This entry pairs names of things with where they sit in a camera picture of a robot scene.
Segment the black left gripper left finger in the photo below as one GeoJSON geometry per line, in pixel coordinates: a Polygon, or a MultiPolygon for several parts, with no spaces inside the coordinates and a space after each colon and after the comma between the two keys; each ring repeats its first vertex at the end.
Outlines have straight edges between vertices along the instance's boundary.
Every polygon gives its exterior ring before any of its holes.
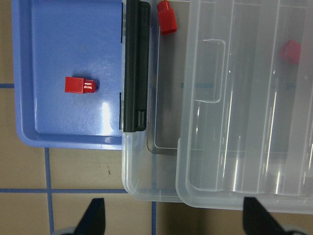
{"type": "Polygon", "coordinates": [[[90,202],[73,234],[103,235],[105,233],[105,228],[105,200],[104,198],[94,198],[90,202]]]}

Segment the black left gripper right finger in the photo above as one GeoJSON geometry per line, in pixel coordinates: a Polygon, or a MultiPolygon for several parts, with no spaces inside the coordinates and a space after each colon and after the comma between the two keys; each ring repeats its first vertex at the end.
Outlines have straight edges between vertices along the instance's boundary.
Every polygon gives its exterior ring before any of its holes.
{"type": "Polygon", "coordinates": [[[246,235],[285,235],[286,231],[255,197],[243,202],[243,230],[246,235]]]}

